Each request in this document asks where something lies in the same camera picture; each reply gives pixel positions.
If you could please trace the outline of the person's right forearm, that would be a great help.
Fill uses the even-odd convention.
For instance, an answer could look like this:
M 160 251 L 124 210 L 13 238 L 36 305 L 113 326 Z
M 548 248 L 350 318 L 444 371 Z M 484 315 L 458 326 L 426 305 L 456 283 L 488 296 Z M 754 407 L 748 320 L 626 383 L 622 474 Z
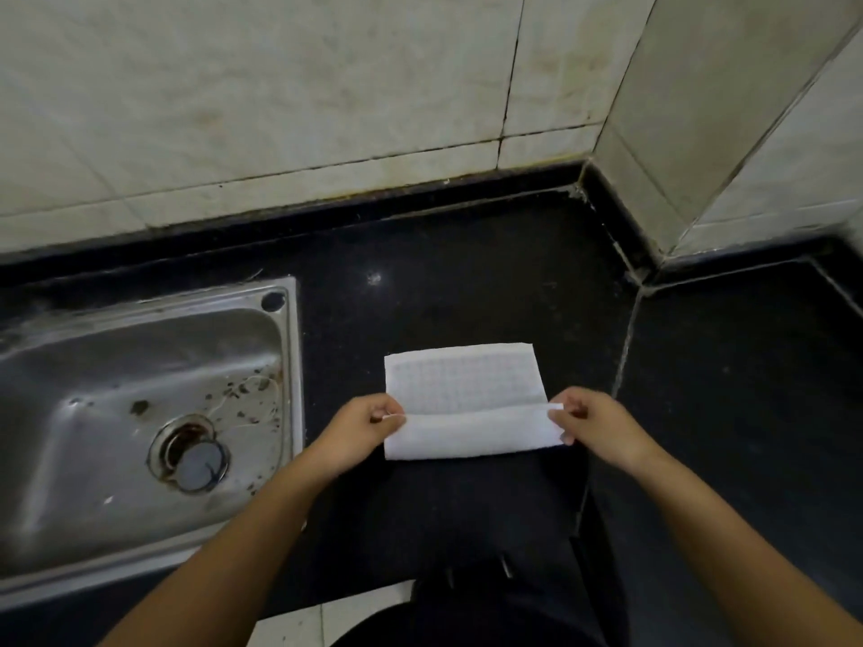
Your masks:
M 863 647 L 863 623 L 652 440 L 625 469 L 658 507 L 678 548 L 747 647 Z

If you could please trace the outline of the person's right hand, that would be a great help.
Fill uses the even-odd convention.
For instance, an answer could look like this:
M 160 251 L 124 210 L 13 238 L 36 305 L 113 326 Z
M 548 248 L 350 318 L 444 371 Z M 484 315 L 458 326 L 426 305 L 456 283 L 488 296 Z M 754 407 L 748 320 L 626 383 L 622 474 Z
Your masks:
M 552 421 L 562 431 L 563 444 L 583 445 L 627 474 L 636 474 L 647 457 L 661 451 L 627 409 L 609 394 L 573 386 L 558 393 L 552 403 L 580 403 L 586 407 L 583 421 Z

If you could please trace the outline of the stainless steel sink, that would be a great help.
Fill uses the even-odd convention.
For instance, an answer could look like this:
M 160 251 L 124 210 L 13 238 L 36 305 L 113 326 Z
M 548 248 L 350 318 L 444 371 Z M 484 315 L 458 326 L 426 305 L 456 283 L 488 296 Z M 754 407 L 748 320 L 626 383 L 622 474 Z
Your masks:
M 183 563 L 305 441 L 293 277 L 45 315 L 0 331 L 0 612 Z M 149 473 L 200 413 L 231 455 L 212 491 Z

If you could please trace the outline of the person's black clothing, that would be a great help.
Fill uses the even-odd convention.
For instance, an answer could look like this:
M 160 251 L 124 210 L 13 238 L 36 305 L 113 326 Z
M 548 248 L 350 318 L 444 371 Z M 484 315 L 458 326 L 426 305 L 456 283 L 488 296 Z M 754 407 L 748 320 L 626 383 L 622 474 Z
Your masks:
M 311 606 L 479 565 L 545 564 L 549 549 L 565 567 L 574 563 L 607 644 L 629 647 L 627 602 L 590 467 L 577 446 L 404 462 L 378 448 L 311 512 L 292 557 L 294 601 Z

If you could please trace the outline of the person's left forearm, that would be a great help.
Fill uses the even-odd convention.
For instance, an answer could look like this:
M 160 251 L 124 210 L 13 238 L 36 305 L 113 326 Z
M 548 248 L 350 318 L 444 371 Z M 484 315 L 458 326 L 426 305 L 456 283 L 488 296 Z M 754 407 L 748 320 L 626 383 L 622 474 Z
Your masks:
M 315 500 L 351 467 L 318 441 L 283 467 L 98 647 L 244 647 Z

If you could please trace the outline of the sink drain strainer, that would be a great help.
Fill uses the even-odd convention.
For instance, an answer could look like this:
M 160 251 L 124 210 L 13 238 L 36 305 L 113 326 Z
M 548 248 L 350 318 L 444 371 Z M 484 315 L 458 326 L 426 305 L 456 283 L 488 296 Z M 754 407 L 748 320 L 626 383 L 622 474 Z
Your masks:
M 165 424 L 147 451 L 149 473 L 185 495 L 212 492 L 227 474 L 231 455 L 217 438 L 212 422 L 200 413 Z

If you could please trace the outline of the white paper towel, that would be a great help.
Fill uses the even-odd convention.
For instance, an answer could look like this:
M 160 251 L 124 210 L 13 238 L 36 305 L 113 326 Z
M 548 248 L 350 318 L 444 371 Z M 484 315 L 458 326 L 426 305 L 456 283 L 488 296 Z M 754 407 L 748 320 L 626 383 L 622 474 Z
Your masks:
M 386 391 L 405 423 L 384 442 L 388 461 L 501 456 L 561 445 L 534 346 L 497 343 L 387 355 Z

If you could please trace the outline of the person's left hand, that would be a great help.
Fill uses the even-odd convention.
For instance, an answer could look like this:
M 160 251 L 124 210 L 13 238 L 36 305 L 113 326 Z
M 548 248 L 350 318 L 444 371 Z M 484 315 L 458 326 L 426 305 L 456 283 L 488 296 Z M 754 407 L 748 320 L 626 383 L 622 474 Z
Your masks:
M 404 414 L 402 406 L 390 395 L 379 392 L 353 398 L 329 421 L 318 438 L 307 448 L 312 460 L 338 477 L 365 461 L 400 427 L 373 427 L 375 412 Z

